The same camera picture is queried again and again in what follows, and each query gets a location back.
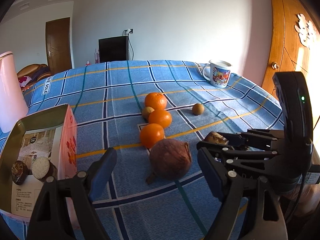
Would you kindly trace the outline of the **small brown fruit right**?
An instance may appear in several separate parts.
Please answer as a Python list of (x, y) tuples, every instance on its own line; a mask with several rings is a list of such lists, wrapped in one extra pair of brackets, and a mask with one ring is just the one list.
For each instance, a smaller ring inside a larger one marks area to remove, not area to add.
[(194, 115), (201, 115), (204, 112), (204, 105), (201, 103), (196, 103), (192, 107), (192, 113)]

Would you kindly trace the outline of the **pink metal tin box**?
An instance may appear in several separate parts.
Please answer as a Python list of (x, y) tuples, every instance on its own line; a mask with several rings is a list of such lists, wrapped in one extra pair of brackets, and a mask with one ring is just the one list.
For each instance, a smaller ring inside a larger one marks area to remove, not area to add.
[(76, 166), (76, 133), (77, 123), (73, 111), (68, 104), (48, 108), (25, 116), (16, 122), (9, 133), (7, 141), (1, 152), (1, 213), (24, 222), (30, 218), (20, 217), (11, 213), (12, 177), (11, 167), (17, 161), (26, 131), (48, 129), (62, 126), (60, 140), (59, 167), (57, 167), (57, 180), (72, 178), (77, 173)]

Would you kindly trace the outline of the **purple round fruit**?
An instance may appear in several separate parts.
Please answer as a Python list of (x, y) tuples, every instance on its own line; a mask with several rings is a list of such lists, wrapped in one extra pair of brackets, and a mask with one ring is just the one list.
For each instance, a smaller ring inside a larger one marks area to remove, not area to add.
[(146, 183), (151, 184), (157, 178), (179, 180), (185, 176), (192, 164), (189, 143), (176, 139), (162, 139), (155, 143), (149, 154), (152, 168)]

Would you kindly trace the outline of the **dark brown fruit in box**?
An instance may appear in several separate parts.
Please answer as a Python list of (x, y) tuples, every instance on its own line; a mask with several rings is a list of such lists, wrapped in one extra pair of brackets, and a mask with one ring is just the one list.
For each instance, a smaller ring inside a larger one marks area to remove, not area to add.
[(17, 160), (13, 163), (11, 167), (11, 177), (16, 185), (22, 185), (28, 175), (29, 168), (23, 161)]

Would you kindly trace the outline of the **white wall decoration on door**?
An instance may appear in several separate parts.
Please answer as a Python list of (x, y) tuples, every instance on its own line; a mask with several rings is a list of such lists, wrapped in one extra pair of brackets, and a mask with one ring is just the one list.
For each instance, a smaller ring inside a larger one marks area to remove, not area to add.
[(306, 48), (311, 49), (317, 41), (317, 33), (311, 21), (307, 21), (303, 14), (297, 14), (298, 25), (295, 30), (298, 33), (300, 42)]

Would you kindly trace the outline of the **pink electric kettle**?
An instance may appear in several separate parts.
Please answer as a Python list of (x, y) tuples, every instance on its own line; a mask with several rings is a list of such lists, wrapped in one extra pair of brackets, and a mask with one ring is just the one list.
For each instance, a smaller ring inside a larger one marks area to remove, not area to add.
[(1, 131), (8, 133), (16, 122), (28, 113), (28, 106), (20, 88), (11, 51), (1, 54), (0, 75)]

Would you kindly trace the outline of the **small brown fruit left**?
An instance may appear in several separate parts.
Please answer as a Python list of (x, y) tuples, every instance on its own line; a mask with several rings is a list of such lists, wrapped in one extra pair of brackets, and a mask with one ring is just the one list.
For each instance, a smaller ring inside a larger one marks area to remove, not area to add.
[(142, 117), (145, 119), (145, 120), (148, 120), (149, 119), (149, 116), (150, 114), (154, 111), (154, 109), (152, 107), (144, 107), (143, 110), (142, 110)]

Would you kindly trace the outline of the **printed leaflet in box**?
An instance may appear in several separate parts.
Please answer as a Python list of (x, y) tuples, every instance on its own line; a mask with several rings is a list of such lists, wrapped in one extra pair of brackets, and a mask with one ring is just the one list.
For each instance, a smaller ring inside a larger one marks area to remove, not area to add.
[(26, 131), (22, 138), (17, 160), (28, 169), (22, 185), (12, 183), (11, 213), (30, 218), (43, 182), (34, 177), (31, 167), (38, 158), (46, 157), (55, 167), (59, 167), (60, 140), (62, 126)]

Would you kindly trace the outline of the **black television monitor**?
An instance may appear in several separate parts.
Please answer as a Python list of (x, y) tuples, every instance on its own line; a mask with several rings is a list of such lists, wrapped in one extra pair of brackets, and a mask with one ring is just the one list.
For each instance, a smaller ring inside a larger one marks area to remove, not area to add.
[(102, 38), (98, 40), (98, 45), (100, 63), (129, 59), (128, 36)]

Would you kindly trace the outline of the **orange wooden door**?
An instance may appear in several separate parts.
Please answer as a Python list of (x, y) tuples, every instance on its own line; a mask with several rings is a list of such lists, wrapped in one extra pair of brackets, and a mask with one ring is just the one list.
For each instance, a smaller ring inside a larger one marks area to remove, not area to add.
[[(310, 14), (300, 0), (271, 0), (272, 5), (272, 37), (269, 58), (265, 70), (262, 88), (276, 97), (276, 88), (272, 77), (276, 72), (302, 72), (308, 85), (319, 74), (319, 58), (316, 47), (319, 45), (319, 32)], [(295, 25), (298, 25), (297, 14), (303, 14), (311, 21), (317, 33), (317, 41), (311, 49), (300, 42)], [(278, 70), (271, 67), (272, 62), (279, 65)]]

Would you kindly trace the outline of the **brass door knob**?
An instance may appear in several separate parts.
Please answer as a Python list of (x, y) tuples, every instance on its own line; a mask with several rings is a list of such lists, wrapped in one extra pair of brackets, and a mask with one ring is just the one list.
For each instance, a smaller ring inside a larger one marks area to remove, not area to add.
[(274, 70), (278, 70), (279, 69), (279, 65), (276, 62), (272, 62), (271, 67)]

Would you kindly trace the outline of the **orange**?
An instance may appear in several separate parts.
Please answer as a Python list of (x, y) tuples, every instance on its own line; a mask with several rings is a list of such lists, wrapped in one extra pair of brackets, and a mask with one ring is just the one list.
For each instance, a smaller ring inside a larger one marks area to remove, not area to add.
[(165, 109), (167, 106), (167, 99), (162, 93), (149, 93), (144, 100), (145, 107), (151, 107), (154, 110)]
[(159, 124), (148, 124), (140, 132), (141, 144), (146, 148), (152, 148), (155, 143), (164, 139), (164, 129)]
[(159, 124), (163, 128), (167, 128), (172, 123), (172, 116), (164, 109), (156, 109), (150, 113), (148, 122), (150, 124)]

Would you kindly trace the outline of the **brown sofa with cushion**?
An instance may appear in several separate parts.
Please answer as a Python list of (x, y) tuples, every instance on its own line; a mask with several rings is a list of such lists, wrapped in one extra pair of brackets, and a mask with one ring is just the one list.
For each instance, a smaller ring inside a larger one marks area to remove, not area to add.
[(17, 73), (21, 91), (28, 90), (38, 81), (52, 75), (49, 66), (46, 64), (30, 64)]

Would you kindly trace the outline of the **white printed mug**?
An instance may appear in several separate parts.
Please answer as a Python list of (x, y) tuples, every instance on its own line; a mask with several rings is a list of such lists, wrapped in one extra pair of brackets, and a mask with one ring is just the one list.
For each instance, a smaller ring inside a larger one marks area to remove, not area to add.
[(231, 64), (226, 61), (216, 61), (206, 64), (202, 76), (217, 88), (226, 88), (231, 75)]

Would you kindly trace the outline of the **blue plaid tablecloth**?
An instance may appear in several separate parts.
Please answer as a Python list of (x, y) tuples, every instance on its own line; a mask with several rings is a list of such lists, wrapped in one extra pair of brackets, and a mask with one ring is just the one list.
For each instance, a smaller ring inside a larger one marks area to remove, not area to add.
[[(167, 99), (172, 123), (165, 136), (189, 143), (193, 159), (178, 181), (147, 184), (149, 150), (139, 134), (141, 111), (152, 92)], [(70, 105), (77, 123), (76, 164), (86, 170), (107, 148), (117, 164), (94, 207), (111, 239), (202, 239), (220, 207), (197, 164), (196, 144), (211, 131), (282, 129), (281, 109), (255, 83), (232, 74), (226, 88), (215, 88), (187, 61), (119, 61), (94, 64), (40, 81), (24, 98), (33, 114)], [(204, 105), (201, 115), (192, 107)]]

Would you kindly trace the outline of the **cut white-fleshed fruit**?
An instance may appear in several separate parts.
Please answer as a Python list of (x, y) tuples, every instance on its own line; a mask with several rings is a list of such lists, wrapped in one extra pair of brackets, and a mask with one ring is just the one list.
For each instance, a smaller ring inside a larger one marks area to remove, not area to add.
[(47, 157), (36, 158), (31, 166), (31, 172), (37, 180), (43, 183), (48, 177), (57, 179), (57, 168)]

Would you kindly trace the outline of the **dark brown door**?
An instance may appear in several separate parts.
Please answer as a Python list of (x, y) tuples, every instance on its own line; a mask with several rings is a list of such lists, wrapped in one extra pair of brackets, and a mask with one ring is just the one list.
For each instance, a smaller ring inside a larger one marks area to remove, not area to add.
[(46, 22), (46, 51), (53, 74), (72, 68), (69, 17)]

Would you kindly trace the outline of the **small brown fruit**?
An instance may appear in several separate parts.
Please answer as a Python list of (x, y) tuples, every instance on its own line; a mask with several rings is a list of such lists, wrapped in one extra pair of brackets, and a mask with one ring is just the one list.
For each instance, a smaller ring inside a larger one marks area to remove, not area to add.
[(194, 115), (201, 115), (204, 112), (204, 105), (201, 103), (196, 103), (192, 107), (192, 113)]
[(154, 109), (152, 107), (144, 107), (143, 110), (142, 110), (142, 117), (145, 119), (145, 120), (148, 120), (149, 119), (149, 116), (150, 114), (154, 111)]

